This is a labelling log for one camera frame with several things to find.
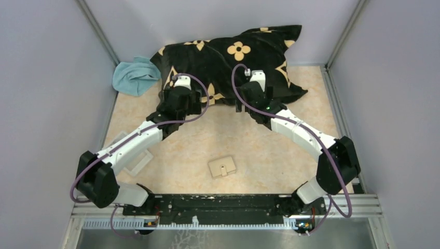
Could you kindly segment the white plastic card box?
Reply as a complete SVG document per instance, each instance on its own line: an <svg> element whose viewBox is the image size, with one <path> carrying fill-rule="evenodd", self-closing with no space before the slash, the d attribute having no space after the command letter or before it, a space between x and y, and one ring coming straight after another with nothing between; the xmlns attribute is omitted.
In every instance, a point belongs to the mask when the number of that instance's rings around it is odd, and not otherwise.
<svg viewBox="0 0 440 249"><path fill-rule="evenodd" d="M121 131L118 135L116 135L111 141L107 141L105 147L110 147L115 145L117 142L121 141L128 135L128 132ZM124 167L124 171L128 173L130 176L137 176L141 170L153 159L153 155L150 153L148 149L140 152L135 158L133 158L126 166Z"/></svg>

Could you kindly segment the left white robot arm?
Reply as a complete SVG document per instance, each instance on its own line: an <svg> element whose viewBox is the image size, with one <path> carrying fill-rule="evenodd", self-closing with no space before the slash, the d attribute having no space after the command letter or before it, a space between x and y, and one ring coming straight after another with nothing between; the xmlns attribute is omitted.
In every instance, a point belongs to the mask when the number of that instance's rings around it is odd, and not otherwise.
<svg viewBox="0 0 440 249"><path fill-rule="evenodd" d="M117 143L97 153L84 152L79 159L76 178L70 189L70 198L75 203L93 203L98 208L111 204L131 205L144 215L156 207L154 194L141 184L119 183L116 176L152 145L158 144L179 127L188 123L188 115L195 121L202 117L208 105L201 102L202 96L209 96L206 86L195 76L177 74L174 84L163 92L163 100L157 110L141 125ZM74 197L78 190L86 197Z"/></svg>

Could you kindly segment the beige card holder wallet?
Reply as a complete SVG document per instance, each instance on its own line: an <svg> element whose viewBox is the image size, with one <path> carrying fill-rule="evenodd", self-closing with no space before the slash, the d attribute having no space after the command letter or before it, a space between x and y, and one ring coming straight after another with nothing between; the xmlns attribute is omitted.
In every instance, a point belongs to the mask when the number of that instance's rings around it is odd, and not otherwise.
<svg viewBox="0 0 440 249"><path fill-rule="evenodd" d="M212 178L226 177L235 174L237 167L232 156L222 157L208 162Z"/></svg>

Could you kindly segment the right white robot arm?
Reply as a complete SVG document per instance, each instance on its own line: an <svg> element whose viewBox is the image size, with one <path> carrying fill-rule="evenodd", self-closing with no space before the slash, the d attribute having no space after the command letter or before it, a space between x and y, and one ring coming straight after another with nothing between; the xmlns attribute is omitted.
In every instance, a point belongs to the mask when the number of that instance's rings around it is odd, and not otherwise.
<svg viewBox="0 0 440 249"><path fill-rule="evenodd" d="M294 191L294 211L305 214L316 199L345 190L361 171L353 141L347 136L337 139L313 128L272 98L262 70L245 69L244 75L248 81L241 86L233 86L237 111L240 112L244 106L258 124L286 136L318 164L316 175Z"/></svg>

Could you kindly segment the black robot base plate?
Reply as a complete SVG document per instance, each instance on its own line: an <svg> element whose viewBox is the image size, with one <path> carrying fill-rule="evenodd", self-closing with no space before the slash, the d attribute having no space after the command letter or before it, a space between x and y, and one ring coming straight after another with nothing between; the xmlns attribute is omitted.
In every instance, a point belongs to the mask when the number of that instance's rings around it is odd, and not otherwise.
<svg viewBox="0 0 440 249"><path fill-rule="evenodd" d="M161 194L141 207L124 205L123 215L159 217L161 225L280 225L292 215L323 215L324 198L303 204L288 194L191 195Z"/></svg>

